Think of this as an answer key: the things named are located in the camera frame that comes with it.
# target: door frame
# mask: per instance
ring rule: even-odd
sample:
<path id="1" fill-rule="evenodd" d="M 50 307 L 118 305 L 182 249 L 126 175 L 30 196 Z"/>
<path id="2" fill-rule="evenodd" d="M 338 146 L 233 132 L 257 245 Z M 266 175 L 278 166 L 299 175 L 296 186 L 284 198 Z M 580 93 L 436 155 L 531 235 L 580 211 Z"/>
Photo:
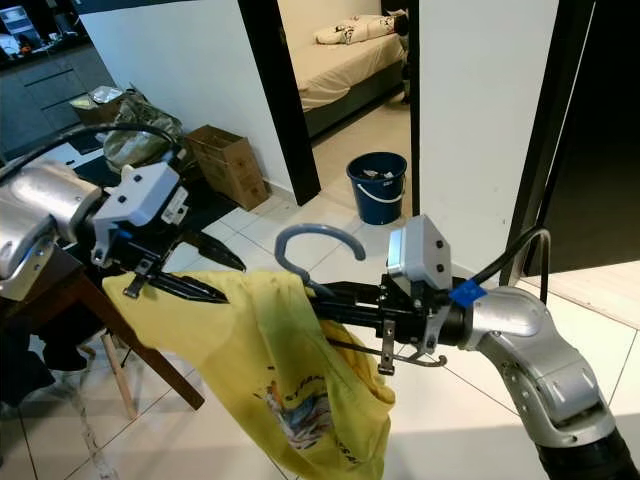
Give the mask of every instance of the door frame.
<path id="1" fill-rule="evenodd" d="M 544 219 L 560 170 L 564 122 L 588 40 L 597 0 L 559 0 L 518 196 L 507 244 Z M 530 264 L 537 243 L 520 252 L 500 273 L 500 285 L 513 285 Z"/>
<path id="2" fill-rule="evenodd" d="M 409 61 L 412 67 L 410 70 L 412 212 L 418 215 L 420 213 L 419 0 L 408 0 L 408 3 L 410 12 L 413 12 L 410 13 L 409 22 L 409 38 L 411 38 Z M 238 5 L 271 110 L 293 193 L 298 205 L 304 205 L 320 193 L 320 179 L 300 104 L 278 1 L 238 0 Z"/>

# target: white wall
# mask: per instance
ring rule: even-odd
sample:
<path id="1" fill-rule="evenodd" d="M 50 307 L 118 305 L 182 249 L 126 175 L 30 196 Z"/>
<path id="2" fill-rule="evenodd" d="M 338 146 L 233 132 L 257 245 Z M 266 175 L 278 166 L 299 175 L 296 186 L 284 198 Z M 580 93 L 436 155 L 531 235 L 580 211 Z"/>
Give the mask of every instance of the white wall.
<path id="1" fill-rule="evenodd" d="M 557 4 L 420 2 L 420 207 L 459 271 L 506 246 Z"/>
<path id="2" fill-rule="evenodd" d="M 240 9 L 200 0 L 82 15 L 109 73 L 186 131 L 210 123 L 249 138 L 265 178 L 292 191 Z"/>
<path id="3" fill-rule="evenodd" d="M 380 0 L 278 0 L 290 51 L 314 43 L 313 32 L 358 14 L 379 15 Z"/>

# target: blue tape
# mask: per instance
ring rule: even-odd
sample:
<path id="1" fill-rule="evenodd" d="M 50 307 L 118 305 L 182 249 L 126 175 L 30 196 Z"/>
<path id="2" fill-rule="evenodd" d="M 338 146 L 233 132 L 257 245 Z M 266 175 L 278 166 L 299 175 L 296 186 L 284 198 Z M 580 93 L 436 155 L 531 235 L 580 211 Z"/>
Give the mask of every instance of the blue tape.
<path id="1" fill-rule="evenodd" d="M 484 297 L 487 294 L 486 290 L 476 285 L 473 280 L 467 280 L 461 283 L 449 293 L 449 298 L 456 302 L 458 305 L 468 308 L 474 301 L 480 297 Z"/>

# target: cardboard box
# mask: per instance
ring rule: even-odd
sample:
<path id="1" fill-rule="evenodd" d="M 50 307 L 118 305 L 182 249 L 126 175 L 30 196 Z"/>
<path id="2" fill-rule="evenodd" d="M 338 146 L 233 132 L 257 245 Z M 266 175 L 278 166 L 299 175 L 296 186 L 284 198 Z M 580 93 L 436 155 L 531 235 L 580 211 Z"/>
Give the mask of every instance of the cardboard box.
<path id="1" fill-rule="evenodd" d="M 245 210 L 251 210 L 269 194 L 246 138 L 211 125 L 194 130 L 187 143 L 211 187 Z"/>
<path id="2" fill-rule="evenodd" d="M 84 126 L 98 125 L 100 123 L 113 123 L 120 112 L 120 104 L 126 95 L 107 103 L 96 103 L 89 95 L 81 95 L 74 98 L 69 103 L 76 112 Z"/>

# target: blue bucket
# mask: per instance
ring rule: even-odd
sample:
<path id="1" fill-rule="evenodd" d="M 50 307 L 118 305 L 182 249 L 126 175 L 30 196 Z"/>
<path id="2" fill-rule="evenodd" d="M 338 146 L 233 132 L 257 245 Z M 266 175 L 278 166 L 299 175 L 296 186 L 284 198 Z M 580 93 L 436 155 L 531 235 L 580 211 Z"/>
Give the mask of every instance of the blue bucket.
<path id="1" fill-rule="evenodd" d="M 387 178 L 364 178 L 365 170 L 389 174 Z M 400 217 L 407 161 L 389 152 L 373 152 L 353 160 L 347 167 L 358 214 L 370 225 L 384 225 Z"/>

